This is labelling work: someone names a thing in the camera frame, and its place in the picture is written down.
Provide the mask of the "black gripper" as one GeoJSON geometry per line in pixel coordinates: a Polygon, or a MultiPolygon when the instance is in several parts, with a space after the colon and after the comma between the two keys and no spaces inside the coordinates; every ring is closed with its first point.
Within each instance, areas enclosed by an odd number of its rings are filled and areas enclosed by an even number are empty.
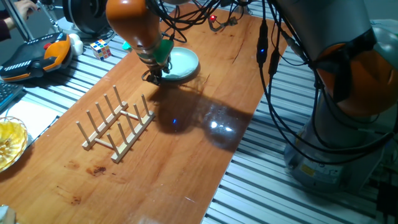
{"type": "Polygon", "coordinates": [[[147,64],[149,68],[150,74],[148,74],[146,81],[150,83],[154,83],[157,86],[160,86],[162,83],[162,74],[169,74],[172,68],[171,58],[168,57],[165,62],[159,65],[155,60],[151,61],[150,64],[147,64]]]}

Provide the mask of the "person hand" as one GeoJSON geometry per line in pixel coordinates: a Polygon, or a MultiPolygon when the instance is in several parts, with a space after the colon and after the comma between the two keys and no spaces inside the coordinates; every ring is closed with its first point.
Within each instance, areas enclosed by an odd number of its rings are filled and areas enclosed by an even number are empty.
{"type": "Polygon", "coordinates": [[[40,8],[31,0],[20,0],[14,3],[19,14],[26,21],[35,11],[40,11],[40,8]]]}

